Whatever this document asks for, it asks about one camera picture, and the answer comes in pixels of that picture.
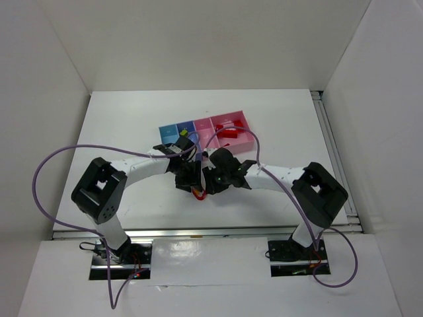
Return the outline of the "red flower printed lego piece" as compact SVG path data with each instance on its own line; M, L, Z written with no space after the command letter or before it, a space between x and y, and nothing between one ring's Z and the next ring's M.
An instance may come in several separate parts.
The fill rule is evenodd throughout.
M204 191L204 190L200 191L200 190L197 190L196 188L192 189L192 194L199 201L203 201L207 197L206 191Z

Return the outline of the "red stepped lego brick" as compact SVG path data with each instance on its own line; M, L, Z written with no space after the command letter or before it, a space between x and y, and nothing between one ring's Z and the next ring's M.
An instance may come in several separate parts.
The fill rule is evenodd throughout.
M236 139L238 138L238 131L236 129L224 129L219 133L219 137Z

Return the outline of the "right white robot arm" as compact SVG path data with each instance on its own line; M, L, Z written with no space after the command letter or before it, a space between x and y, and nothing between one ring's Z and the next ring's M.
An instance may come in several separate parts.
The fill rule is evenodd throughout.
M348 200L344 187L317 162L303 168L264 165L257 160L240 162L224 147L207 150L204 156L209 160L202 169L209 195L232 186L282 192L289 197L302 219L289 238L294 250L317 249L323 231Z

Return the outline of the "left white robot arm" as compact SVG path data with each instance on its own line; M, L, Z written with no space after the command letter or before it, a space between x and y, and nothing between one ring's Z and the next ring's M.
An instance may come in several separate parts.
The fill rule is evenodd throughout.
M90 162L71 200L94 223L119 262L130 261L137 253L117 216L125 189L146 178L172 173L176 188L202 191L201 164L194 159L197 149L195 142L180 136L175 143L156 145L145 154L115 161L98 157Z

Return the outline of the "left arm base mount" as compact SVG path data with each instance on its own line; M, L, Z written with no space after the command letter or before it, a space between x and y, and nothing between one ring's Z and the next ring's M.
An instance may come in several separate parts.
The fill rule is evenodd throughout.
M92 255L89 280L107 280L107 259L104 244L100 241L81 242L79 249L90 252ZM151 256L153 251L152 241L135 243L135 249L123 260L110 254L110 279L125 280L131 274L137 272L133 279L144 280L151 278Z

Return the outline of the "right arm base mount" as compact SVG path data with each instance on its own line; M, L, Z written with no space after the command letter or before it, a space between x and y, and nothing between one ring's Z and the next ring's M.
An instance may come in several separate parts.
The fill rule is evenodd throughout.
M324 240L318 249L302 247L288 234L267 236L268 247L264 256L270 262L271 277L301 277L307 275L330 275L330 265Z

